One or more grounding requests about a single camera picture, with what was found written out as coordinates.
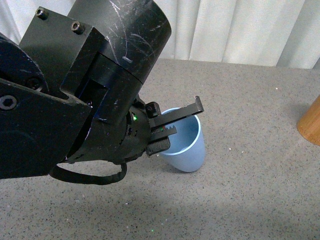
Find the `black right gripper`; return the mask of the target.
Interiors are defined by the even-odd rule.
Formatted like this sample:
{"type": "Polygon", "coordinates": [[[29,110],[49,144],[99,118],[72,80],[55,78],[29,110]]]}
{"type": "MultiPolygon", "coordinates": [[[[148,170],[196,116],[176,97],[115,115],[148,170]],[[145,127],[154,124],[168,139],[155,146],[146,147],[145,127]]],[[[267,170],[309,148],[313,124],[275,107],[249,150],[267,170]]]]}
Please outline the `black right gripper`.
{"type": "Polygon", "coordinates": [[[121,164],[139,158],[145,151],[148,156],[166,151],[171,146],[169,136],[176,134],[177,129],[165,126],[204,112],[200,97],[195,96],[194,100],[190,105],[160,114],[156,102],[145,104],[135,99],[120,120],[114,114],[110,119],[94,116],[62,162],[102,160],[121,164]]]}

